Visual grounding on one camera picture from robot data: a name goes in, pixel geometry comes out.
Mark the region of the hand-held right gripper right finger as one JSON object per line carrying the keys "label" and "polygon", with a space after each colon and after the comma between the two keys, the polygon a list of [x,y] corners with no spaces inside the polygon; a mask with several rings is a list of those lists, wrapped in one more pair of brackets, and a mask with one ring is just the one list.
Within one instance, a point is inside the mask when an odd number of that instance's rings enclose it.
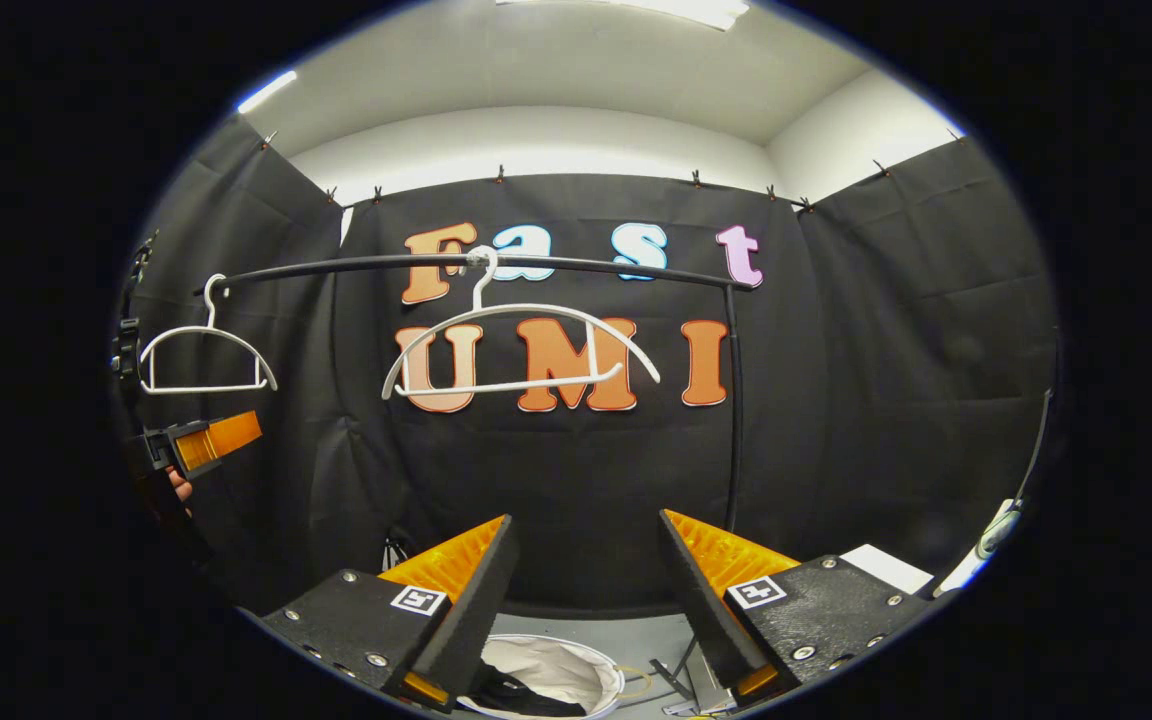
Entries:
{"label": "hand-held right gripper right finger", "polygon": [[838,553],[797,561],[681,511],[659,511],[658,537],[669,588],[740,708],[849,669],[932,607]]}

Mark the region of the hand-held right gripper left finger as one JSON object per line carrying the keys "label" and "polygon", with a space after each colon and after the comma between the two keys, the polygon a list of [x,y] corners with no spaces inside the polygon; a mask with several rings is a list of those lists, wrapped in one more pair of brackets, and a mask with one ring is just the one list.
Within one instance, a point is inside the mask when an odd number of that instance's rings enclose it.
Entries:
{"label": "hand-held right gripper left finger", "polygon": [[500,515],[378,575],[340,569],[262,616],[262,629],[366,692],[449,711],[471,687],[518,556],[511,515]]}

